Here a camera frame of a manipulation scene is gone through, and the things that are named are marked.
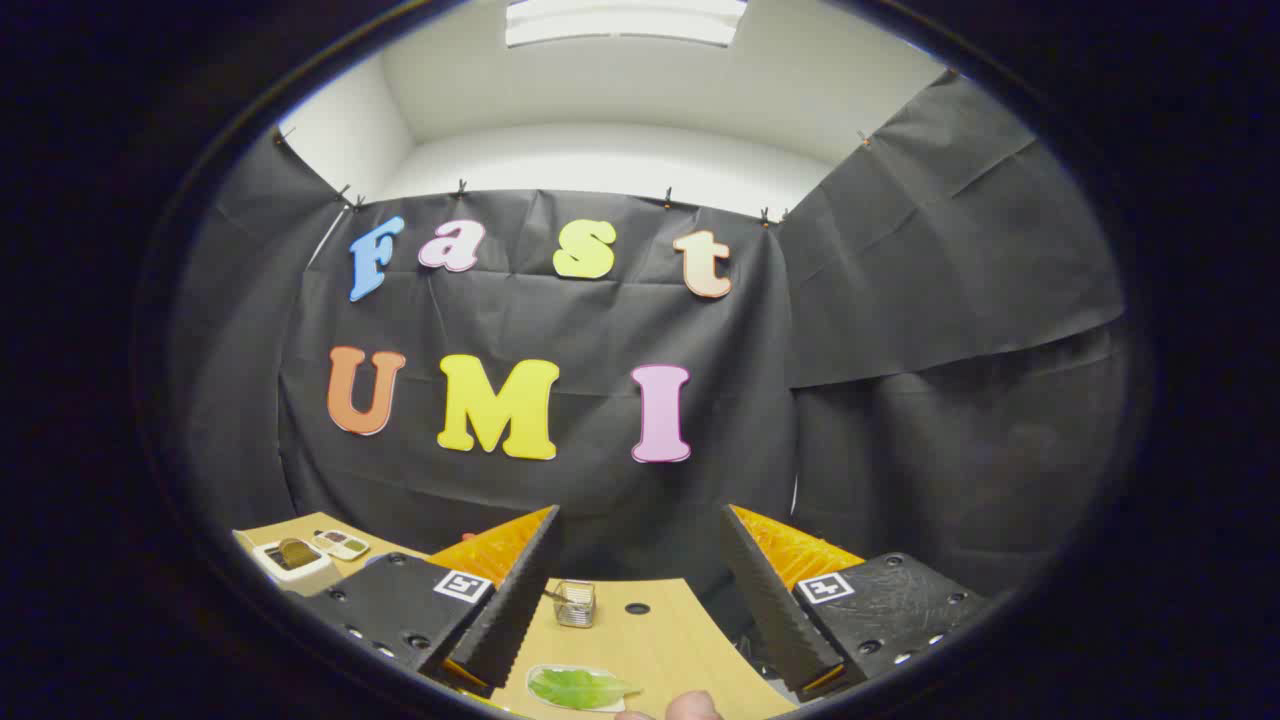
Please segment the letter i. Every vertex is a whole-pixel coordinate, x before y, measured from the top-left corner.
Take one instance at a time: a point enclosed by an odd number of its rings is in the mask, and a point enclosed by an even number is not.
[[[636,462],[680,462],[692,454],[680,437],[680,387],[689,370],[675,365],[641,365],[631,370],[640,386],[640,443],[631,448]]]

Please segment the white wall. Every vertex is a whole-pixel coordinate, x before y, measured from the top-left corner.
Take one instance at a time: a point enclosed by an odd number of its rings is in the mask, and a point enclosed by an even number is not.
[[[836,164],[943,67],[824,0],[750,0],[730,47],[580,37],[508,49],[472,0],[383,51],[419,142],[545,123],[680,127]]]
[[[310,161],[307,155],[303,158]],[[419,146],[376,199],[467,190],[579,190],[662,197],[782,217],[832,169],[823,163],[718,135],[626,124],[525,126]]]
[[[355,65],[294,108],[279,123],[285,141],[334,190],[372,200],[413,150],[413,137],[392,97],[381,55]]]

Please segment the finger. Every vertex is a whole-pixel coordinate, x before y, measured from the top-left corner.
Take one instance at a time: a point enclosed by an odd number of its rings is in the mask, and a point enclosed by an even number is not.
[[[691,691],[667,706],[667,720],[723,720],[707,691]]]

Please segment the letter m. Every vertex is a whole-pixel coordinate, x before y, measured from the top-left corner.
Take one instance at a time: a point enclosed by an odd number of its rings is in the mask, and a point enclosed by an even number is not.
[[[511,369],[498,395],[480,359],[474,355],[447,355],[440,359],[440,369],[448,378],[444,432],[436,436],[440,447],[463,452],[475,447],[475,439],[467,433],[470,419],[485,452],[493,452],[509,423],[511,434],[502,443],[503,452],[527,460],[556,457],[556,446],[547,433],[552,383],[559,377],[554,363],[521,360]]]

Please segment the black cloth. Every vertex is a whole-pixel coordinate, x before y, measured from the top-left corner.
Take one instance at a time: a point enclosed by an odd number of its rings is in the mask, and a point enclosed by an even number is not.
[[[401,217],[385,281],[351,302],[351,242]],[[552,266],[559,229],[607,220],[617,231],[602,279]],[[461,273],[419,264],[442,223],[485,227],[477,263]],[[672,242],[710,231],[730,246],[718,261],[733,290],[694,295]],[[684,577],[718,620],[745,623],[717,544],[726,502],[786,518],[795,478],[795,409],[783,377],[788,302],[776,233],[755,219],[614,195],[472,192],[379,202],[347,215],[302,274],[280,370],[282,447],[300,512],[323,510],[425,551],[531,510],[559,503],[568,577]],[[364,437],[338,428],[325,397],[329,351],[346,345],[406,356],[390,420]],[[500,447],[445,450],[445,355],[477,356],[494,391],[521,360],[559,366],[552,386],[552,460]],[[640,388],[631,370],[689,370],[681,427],[692,456],[640,464]],[[355,406],[367,407],[371,363],[357,370]]]
[[[384,284],[351,302],[351,242],[397,215]],[[553,269],[559,228],[580,218],[617,228],[607,278]],[[456,219],[485,225],[477,264],[421,266],[422,243]],[[718,300],[690,292],[672,249],[703,229],[732,252]],[[225,527],[324,511],[431,552],[559,503],[559,574],[684,577],[731,633],[746,615],[717,506],[860,555],[910,552],[993,593],[1073,525],[1126,392],[1123,299],[1097,220],[1052,154],[954,74],[771,228],[584,192],[343,211],[264,140],[198,228],[183,282],[169,380],[193,489]],[[328,415],[337,345],[407,359],[375,436]],[[521,360],[556,363],[557,457],[442,448],[449,354],[477,356],[494,389]],[[684,462],[630,456],[630,373],[654,363],[691,374]],[[372,378],[366,359],[357,407]]]
[[[781,231],[792,523],[992,594],[1096,495],[1128,402],[1124,301],[1069,172],[945,73]]]
[[[228,528],[293,516],[278,454],[276,375],[302,270],[340,209],[306,163],[264,137],[193,233],[163,382],[193,502]]]
[[[952,73],[805,196],[781,240],[795,387],[1033,347],[1124,310],[1070,174]]]

